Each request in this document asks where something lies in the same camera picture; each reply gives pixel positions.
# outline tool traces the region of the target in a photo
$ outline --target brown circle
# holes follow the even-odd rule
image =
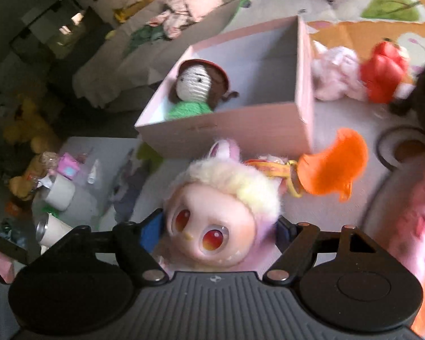
[[[418,139],[407,139],[395,146],[393,157],[395,157],[398,162],[405,162],[422,153],[425,153],[425,143]]]

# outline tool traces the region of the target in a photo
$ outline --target doll nose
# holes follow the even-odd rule
[[[194,236],[192,234],[189,234],[187,231],[185,231],[184,233],[182,233],[182,236],[184,237],[184,239],[186,239],[187,241],[193,240]]]

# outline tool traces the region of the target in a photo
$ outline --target ribbed gray surface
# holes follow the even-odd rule
[[[23,331],[24,339],[47,337]],[[146,288],[119,320],[79,340],[418,340],[408,329],[378,336],[343,334],[309,317],[288,289],[262,284],[252,272],[177,273],[159,288]]]

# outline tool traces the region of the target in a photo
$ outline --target white logo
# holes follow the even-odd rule
[[[222,278],[220,276],[211,276],[209,279],[212,282],[219,282],[220,280],[222,280]]]

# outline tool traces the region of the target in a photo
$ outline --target couch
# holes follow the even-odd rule
[[[224,4],[201,22],[186,28],[173,41],[158,40],[139,46],[128,56],[123,51],[132,32],[165,10],[164,0],[155,0],[121,25],[73,76],[78,98],[112,112],[142,109],[182,53],[192,44],[219,34],[236,14],[240,0]]]

